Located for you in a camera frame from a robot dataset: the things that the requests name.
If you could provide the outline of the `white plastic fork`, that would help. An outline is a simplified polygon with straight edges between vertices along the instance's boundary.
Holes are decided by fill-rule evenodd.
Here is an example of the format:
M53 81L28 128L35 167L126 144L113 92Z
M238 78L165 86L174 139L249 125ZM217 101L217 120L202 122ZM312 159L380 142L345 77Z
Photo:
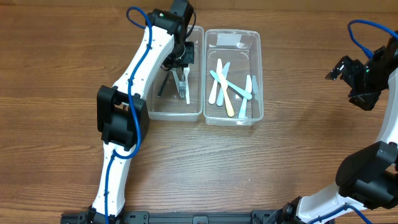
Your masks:
M190 92L189 92L189 84L188 84L188 75L190 73L190 67L185 67L183 69L183 77L185 79L185 99L186 99L186 104L190 104Z

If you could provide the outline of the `steel fork crossing diagonally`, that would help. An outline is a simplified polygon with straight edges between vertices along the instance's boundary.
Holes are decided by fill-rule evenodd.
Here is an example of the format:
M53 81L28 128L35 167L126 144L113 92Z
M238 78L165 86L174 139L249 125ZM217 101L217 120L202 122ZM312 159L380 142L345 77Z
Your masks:
M171 69L171 72L172 72L172 74L174 76L174 80L175 80L175 84L176 84L179 96L181 98L185 98L186 91L187 91L187 83L186 83L186 80L185 80L185 76L182 75L182 77L179 78L178 75L177 75L176 68Z

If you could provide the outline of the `black handled steel fork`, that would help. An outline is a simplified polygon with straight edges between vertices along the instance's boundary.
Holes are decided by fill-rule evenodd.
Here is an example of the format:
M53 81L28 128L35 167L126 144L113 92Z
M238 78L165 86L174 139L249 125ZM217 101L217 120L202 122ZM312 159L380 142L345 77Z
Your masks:
M166 83L167 83L167 81L168 81L168 79L169 79L169 76L170 76L170 71L168 71L168 72L166 73L166 76L165 76L165 78L164 78L164 80L163 80L163 82L162 82L162 85L161 85L160 90L159 90L159 92L158 92L158 94L157 94L157 97L161 97L161 96L162 96L162 93L163 93L164 88L165 88L165 86L166 86Z

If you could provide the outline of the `yellow plastic knife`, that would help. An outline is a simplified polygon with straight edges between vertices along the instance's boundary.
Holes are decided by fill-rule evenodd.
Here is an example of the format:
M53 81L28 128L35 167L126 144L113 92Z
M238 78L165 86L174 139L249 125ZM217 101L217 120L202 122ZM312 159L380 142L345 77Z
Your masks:
M218 78L220 80L221 88L222 88L222 91L223 91L223 94L224 94L224 103L225 103L225 106L226 106L227 115L230 118L232 118L234 116L234 109L233 109L233 106L231 104L230 98L228 96L228 92L227 92L228 84L227 84L226 79L225 79L225 77L224 77L224 75L222 73L222 70L218 70L217 74L218 74Z

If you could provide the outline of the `white plastic knife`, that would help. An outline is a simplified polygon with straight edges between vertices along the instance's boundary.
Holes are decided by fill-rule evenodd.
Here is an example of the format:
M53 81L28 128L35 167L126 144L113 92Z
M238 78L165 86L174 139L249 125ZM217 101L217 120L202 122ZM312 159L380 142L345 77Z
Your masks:
M220 68L220 69L223 68L223 67L222 67L222 62L221 62L221 59L220 59L220 58L218 59L217 66L216 66L216 70L219 69L219 68ZM210 91L209 99L208 99L208 102L209 102L209 104L211 104L211 105L215 104L215 101L216 101L216 90L217 90L217 85L218 85L218 82L217 82L216 80L214 80L214 81L213 81L213 86L212 86L211 91Z

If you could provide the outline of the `pale grey plastic knife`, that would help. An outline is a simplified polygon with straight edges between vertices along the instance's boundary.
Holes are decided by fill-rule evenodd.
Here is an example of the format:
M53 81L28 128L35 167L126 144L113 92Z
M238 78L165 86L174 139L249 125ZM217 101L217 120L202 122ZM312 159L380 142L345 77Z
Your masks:
M223 75L225 78L228 76L229 66L230 66L230 62L227 62L222 69L222 72L223 72ZM222 88L220 88L220 91L218 93L218 97L216 100L216 105L221 107L223 105L223 102L224 102L224 93L223 93Z

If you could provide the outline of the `teal plastic knife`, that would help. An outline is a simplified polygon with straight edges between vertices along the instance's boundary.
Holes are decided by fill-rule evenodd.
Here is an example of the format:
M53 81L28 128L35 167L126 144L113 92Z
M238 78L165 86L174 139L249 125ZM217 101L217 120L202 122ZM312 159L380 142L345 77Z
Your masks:
M218 78L218 74L214 72L213 70L210 70L210 75L219 83L220 79ZM230 81L226 81L228 86L231 87L233 90L235 90L239 95L243 96L247 100L252 99L252 94L250 94L248 91L243 90L242 88L236 86L235 84L231 83Z

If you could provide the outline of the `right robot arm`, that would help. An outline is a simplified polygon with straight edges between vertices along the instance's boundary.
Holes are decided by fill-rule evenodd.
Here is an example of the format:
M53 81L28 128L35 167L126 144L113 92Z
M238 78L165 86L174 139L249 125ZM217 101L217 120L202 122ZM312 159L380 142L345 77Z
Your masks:
M366 63L342 57L326 78L344 80L351 87L349 102L365 111L374 108L383 90L389 91L376 142L346 157L331 185L295 198L276 210L268 223L332 223L349 212L369 223L364 210L397 206L397 174L388 171L397 165L397 32L367 56Z

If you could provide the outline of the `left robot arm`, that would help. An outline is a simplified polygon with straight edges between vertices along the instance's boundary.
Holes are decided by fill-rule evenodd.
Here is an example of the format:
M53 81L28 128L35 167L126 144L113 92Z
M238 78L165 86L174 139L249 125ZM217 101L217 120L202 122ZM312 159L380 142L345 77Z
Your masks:
M103 170L98 193L89 209L61 223L124 223L125 186L132 158L148 132L146 98L161 67L185 68L193 63L193 43L187 41L196 19L188 1L174 1L168 11L150 13L133 6L145 19L142 42L122 75L97 92L97 128L103 140Z

